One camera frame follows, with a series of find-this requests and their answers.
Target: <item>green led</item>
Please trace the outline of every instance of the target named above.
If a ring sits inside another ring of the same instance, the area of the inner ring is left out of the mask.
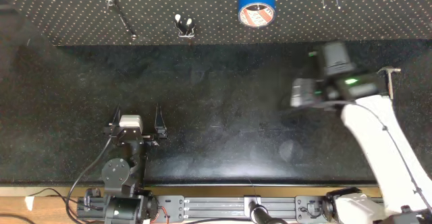
[[[351,79],[347,79],[347,80],[345,80],[345,84],[353,84],[353,83],[356,83],[356,82],[358,82],[358,80],[357,79],[354,79],[354,78],[351,78]]]

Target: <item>blue tape roll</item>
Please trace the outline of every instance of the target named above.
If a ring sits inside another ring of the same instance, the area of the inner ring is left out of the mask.
[[[238,19],[246,26],[269,25],[276,17],[276,0],[238,0]]]

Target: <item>pegboard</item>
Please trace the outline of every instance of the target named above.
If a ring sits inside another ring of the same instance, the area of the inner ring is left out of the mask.
[[[119,0],[138,39],[105,0],[7,0],[54,45],[176,45],[174,15],[196,23],[194,44],[432,38],[432,0],[276,0],[264,28],[238,21],[238,0]]]

